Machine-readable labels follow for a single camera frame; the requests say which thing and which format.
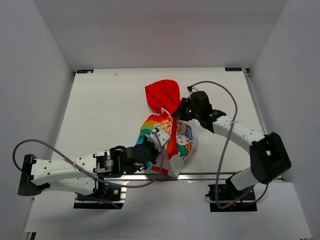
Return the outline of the white red cartoon jacket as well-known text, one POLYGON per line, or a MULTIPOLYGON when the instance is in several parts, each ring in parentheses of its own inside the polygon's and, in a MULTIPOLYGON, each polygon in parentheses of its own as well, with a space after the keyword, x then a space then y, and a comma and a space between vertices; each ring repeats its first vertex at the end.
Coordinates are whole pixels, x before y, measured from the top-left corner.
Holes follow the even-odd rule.
POLYGON ((154 128, 164 130, 170 140, 164 146, 164 163, 161 172, 176 178, 181 173, 187 159, 198 148, 198 139, 192 127, 172 116, 181 103, 180 88, 176 81, 163 79, 145 87, 148 106, 155 112, 142 124, 137 144, 143 142, 154 128))

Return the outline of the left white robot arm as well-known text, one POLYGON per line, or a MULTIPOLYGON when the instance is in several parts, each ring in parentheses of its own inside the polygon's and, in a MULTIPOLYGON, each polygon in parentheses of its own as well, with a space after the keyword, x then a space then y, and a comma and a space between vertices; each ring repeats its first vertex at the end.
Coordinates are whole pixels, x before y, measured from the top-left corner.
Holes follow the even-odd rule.
POLYGON ((155 164, 157 157, 164 157, 164 148, 145 139, 135 146, 118 145, 75 159, 61 152, 58 154, 62 158, 56 160, 25 155, 20 170, 18 195, 36 196, 43 191, 64 191, 90 195, 99 200, 105 196, 109 186, 123 187, 120 183, 109 181, 109 178, 145 170, 148 162, 155 164))

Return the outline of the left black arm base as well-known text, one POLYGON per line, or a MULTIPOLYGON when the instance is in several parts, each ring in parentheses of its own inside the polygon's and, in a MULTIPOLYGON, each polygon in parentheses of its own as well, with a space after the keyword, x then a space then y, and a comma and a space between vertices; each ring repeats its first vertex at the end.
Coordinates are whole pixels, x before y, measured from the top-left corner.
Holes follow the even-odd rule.
POLYGON ((76 180, 74 209, 122 209, 127 192, 125 187, 104 184, 88 177, 77 178, 76 180))

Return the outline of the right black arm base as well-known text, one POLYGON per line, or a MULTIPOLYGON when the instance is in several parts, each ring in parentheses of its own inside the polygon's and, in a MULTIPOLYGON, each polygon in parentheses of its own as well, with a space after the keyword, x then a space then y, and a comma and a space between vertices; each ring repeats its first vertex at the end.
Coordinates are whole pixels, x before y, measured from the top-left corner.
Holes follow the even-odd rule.
MULTIPOLYGON (((215 196, 215 184, 208 185, 208 193, 205 195, 205 200, 209 202, 210 211, 213 213, 232 213, 232 212, 257 212, 257 204, 251 202, 256 200, 256 195, 253 189, 250 192, 239 199, 236 203, 231 205, 228 208, 220 209, 216 204, 216 196, 215 196)), ((218 187, 218 202, 224 207, 225 205, 231 203, 236 200, 240 196, 242 196, 247 190, 250 188, 245 188, 244 190, 238 191, 237 193, 233 193, 232 190, 227 187, 226 184, 219 184, 218 187)))

